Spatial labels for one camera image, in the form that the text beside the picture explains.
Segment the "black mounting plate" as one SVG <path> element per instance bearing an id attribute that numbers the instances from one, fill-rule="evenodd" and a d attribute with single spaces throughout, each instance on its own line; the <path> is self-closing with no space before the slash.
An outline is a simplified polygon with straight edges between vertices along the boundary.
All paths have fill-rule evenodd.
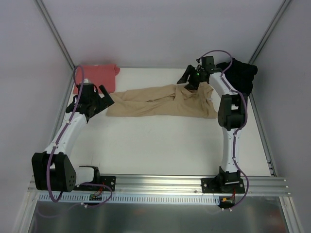
<path id="1" fill-rule="evenodd" d="M 222 193 L 222 194 L 232 194 L 236 192 L 237 194 L 244 194 L 245 187 L 242 179 L 239 179 L 237 183 L 225 184 L 219 177 L 213 178 L 202 178 L 201 187 L 203 193 Z"/>
<path id="2" fill-rule="evenodd" d="M 116 176 L 101 175 L 100 184 L 109 187 L 112 190 L 112 192 L 114 192 L 116 186 Z"/>

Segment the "beige t shirt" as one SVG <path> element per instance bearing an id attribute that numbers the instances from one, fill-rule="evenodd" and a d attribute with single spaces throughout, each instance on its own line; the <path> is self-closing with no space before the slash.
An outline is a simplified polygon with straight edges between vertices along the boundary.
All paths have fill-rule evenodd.
<path id="1" fill-rule="evenodd" d="M 178 116 L 216 119 L 217 111 L 211 100 L 213 88 L 199 84 L 197 90 L 170 84 L 127 90 L 111 94 L 115 102 L 106 112 L 109 117 Z"/>

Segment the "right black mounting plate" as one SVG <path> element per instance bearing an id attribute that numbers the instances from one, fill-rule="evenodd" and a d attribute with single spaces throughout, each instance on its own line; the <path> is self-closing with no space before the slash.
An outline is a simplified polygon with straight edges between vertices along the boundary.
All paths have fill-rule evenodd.
<path id="1" fill-rule="evenodd" d="M 219 177 L 213 178 L 202 178 L 201 187 L 203 193 L 222 193 L 222 194 L 232 194 L 236 192 L 237 194 L 244 194 L 245 187 L 242 179 L 239 179 L 237 183 L 225 184 Z"/>

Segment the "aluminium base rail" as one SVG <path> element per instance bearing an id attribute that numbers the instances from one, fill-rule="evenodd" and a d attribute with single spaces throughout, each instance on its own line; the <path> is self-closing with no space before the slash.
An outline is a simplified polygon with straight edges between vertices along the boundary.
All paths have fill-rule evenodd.
<path id="1" fill-rule="evenodd" d="M 201 195 L 207 183 L 201 180 L 207 176 L 174 175 L 129 175 L 115 174 L 114 193 L 116 194 L 155 194 L 155 195 Z M 282 177 L 249 176 L 249 196 L 280 196 L 292 194 L 287 179 Z"/>

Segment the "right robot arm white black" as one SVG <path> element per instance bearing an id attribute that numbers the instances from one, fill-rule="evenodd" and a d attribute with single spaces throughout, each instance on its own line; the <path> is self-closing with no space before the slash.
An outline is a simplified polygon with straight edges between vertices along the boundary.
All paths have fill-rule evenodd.
<path id="1" fill-rule="evenodd" d="M 214 64 L 213 56 L 198 58 L 196 67 L 188 65 L 178 84 L 187 90 L 197 90 L 199 84 L 208 83 L 221 98 L 217 120 L 223 130 L 223 159 L 214 178 L 202 179 L 203 193 L 244 193 L 239 167 L 239 140 L 247 123 L 247 96 L 236 90 L 225 73 Z"/>

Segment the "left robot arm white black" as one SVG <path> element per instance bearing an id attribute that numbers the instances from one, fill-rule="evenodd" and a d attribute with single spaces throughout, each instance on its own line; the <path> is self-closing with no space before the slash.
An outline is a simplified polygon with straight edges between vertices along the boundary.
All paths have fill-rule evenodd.
<path id="1" fill-rule="evenodd" d="M 71 192 L 85 184 L 90 190 L 100 187 L 101 176 L 96 166 L 74 166 L 70 155 L 82 129 L 89 120 L 114 104 L 103 85 L 77 85 L 78 94 L 66 107 L 61 128 L 43 152 L 32 156 L 37 190 Z"/>

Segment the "right aluminium frame post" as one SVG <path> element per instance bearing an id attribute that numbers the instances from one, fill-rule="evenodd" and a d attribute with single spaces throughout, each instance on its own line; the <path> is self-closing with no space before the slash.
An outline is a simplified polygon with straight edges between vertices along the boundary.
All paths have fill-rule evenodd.
<path id="1" fill-rule="evenodd" d="M 272 32 L 277 27 L 279 21 L 282 19 L 282 17 L 285 15 L 286 11 L 288 10 L 290 4 L 292 3 L 292 0 L 283 0 L 281 5 L 279 6 L 278 10 L 276 11 L 275 15 L 273 16 L 272 20 L 270 21 L 266 31 L 264 32 L 262 38 L 259 41 L 259 44 L 257 45 L 255 51 L 253 52 L 251 58 L 249 59 L 248 63 L 250 65 L 253 65 L 260 55 L 261 51 L 263 50 L 264 46 L 268 42 Z"/>

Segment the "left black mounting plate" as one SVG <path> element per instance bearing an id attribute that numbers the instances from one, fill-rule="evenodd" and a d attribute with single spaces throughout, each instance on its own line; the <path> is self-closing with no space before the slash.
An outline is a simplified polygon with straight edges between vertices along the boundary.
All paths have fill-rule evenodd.
<path id="1" fill-rule="evenodd" d="M 112 190 L 112 192 L 114 192 L 116 186 L 116 176 L 101 175 L 100 184 L 109 187 Z"/>

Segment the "black t shirt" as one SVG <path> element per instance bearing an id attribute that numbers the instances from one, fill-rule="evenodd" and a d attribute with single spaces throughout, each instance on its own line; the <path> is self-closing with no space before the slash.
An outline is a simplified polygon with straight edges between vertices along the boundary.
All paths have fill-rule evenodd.
<path id="1" fill-rule="evenodd" d="M 232 58 L 232 64 L 225 71 L 225 77 L 237 91 L 249 96 L 253 90 L 253 80 L 257 72 L 257 66 Z"/>

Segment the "folded pink t shirt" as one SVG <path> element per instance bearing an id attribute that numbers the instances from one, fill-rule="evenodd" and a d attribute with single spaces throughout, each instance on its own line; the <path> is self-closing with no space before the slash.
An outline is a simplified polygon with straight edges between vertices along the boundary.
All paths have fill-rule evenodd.
<path id="1" fill-rule="evenodd" d="M 95 84 L 97 87 L 103 85 L 108 93 L 116 90 L 116 76 L 120 68 L 116 64 L 108 65 L 82 65 L 85 80 Z"/>

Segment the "aluminium frame post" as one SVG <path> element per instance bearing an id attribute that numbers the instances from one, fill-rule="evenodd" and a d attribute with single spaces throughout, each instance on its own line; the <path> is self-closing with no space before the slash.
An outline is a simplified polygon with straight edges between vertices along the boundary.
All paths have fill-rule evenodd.
<path id="1" fill-rule="evenodd" d="M 58 29 L 44 3 L 43 0 L 34 0 L 34 3 L 37 7 L 37 9 L 39 10 L 40 14 L 42 15 L 45 23 L 47 24 L 54 40 L 56 41 L 56 44 L 58 46 L 58 48 L 60 49 L 62 55 L 65 58 L 66 63 L 68 64 L 68 66 L 70 67 L 71 70 L 73 70 L 75 68 L 75 64 L 73 59 L 71 58 L 65 43 L 60 35 L 60 33 L 58 32 Z"/>
<path id="2" fill-rule="evenodd" d="M 282 17 L 285 15 L 286 11 L 288 10 L 290 4 L 292 3 L 292 0 L 283 0 L 281 5 L 279 6 L 278 10 L 276 11 L 275 15 L 273 16 L 272 20 L 270 21 L 266 31 L 264 32 L 262 38 L 259 41 L 259 44 L 257 45 L 255 51 L 253 52 L 251 58 L 249 59 L 248 63 L 250 65 L 253 65 L 260 55 L 261 51 L 263 50 L 264 46 L 268 42 L 272 32 L 277 27 L 279 21 L 282 19 Z"/>

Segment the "left aluminium frame post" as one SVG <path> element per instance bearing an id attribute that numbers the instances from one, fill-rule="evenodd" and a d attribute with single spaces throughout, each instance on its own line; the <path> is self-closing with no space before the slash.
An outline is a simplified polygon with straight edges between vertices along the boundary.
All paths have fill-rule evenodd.
<path id="1" fill-rule="evenodd" d="M 47 24 L 54 40 L 56 41 L 56 44 L 58 46 L 58 48 L 60 49 L 62 55 L 65 58 L 66 63 L 68 64 L 68 66 L 70 67 L 71 70 L 73 70 L 75 68 L 75 64 L 73 59 L 71 58 L 65 43 L 60 35 L 60 33 L 58 32 L 58 29 L 44 3 L 43 0 L 34 0 L 34 3 L 37 7 L 37 9 L 39 10 L 40 14 L 42 15 L 45 23 Z"/>

